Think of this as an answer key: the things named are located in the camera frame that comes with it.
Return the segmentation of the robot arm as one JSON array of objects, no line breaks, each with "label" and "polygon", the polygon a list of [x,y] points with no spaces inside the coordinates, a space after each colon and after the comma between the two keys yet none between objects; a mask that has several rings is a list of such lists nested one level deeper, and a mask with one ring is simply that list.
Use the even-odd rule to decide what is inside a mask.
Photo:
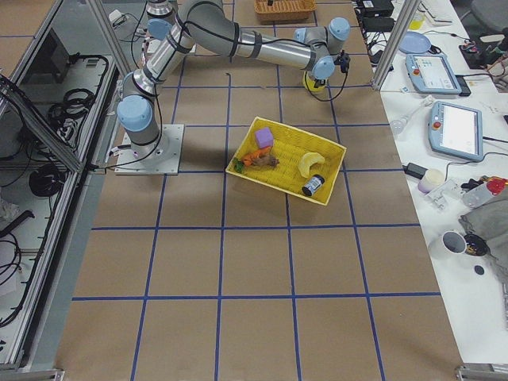
[{"label": "robot arm", "polygon": [[322,85],[335,72],[350,32],[349,21],[335,17],[327,26],[300,28],[291,39],[276,39],[229,20],[220,1],[185,2],[153,55],[123,82],[117,116],[135,161],[155,158],[163,150],[157,90],[195,45],[219,56],[294,67]]}]

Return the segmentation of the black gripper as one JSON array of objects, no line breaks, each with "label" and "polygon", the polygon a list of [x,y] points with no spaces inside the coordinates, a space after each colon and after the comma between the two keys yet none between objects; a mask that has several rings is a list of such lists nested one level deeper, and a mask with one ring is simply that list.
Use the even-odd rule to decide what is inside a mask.
[{"label": "black gripper", "polygon": [[314,79],[313,88],[322,88],[325,87],[326,80],[325,79]]}]

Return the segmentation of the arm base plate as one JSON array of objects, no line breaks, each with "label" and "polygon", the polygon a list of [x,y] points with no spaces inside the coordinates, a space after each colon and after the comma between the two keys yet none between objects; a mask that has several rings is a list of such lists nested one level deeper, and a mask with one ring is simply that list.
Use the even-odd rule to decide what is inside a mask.
[{"label": "arm base plate", "polygon": [[145,146],[132,145],[127,133],[122,144],[127,149],[119,151],[114,171],[119,175],[178,175],[182,142],[183,124],[163,124],[162,137]]}]

